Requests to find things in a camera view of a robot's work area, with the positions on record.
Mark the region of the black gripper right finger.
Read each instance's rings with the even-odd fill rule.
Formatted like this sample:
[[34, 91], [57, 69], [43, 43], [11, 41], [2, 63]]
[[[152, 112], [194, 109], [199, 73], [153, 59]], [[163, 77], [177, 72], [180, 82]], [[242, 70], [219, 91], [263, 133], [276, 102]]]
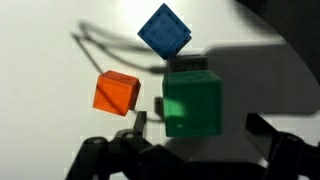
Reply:
[[298, 180], [299, 176], [320, 180], [319, 146], [276, 130], [256, 113], [247, 115], [244, 133], [268, 162], [262, 180]]

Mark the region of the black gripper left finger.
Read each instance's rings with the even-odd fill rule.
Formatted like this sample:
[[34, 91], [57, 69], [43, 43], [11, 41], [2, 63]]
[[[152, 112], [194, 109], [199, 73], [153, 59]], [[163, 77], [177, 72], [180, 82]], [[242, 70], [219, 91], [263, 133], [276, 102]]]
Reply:
[[178, 180], [187, 177], [187, 165], [162, 145], [143, 137], [147, 113], [137, 113], [131, 129], [119, 130], [108, 141], [91, 137], [81, 145], [65, 180], [109, 180], [122, 172], [129, 180]]

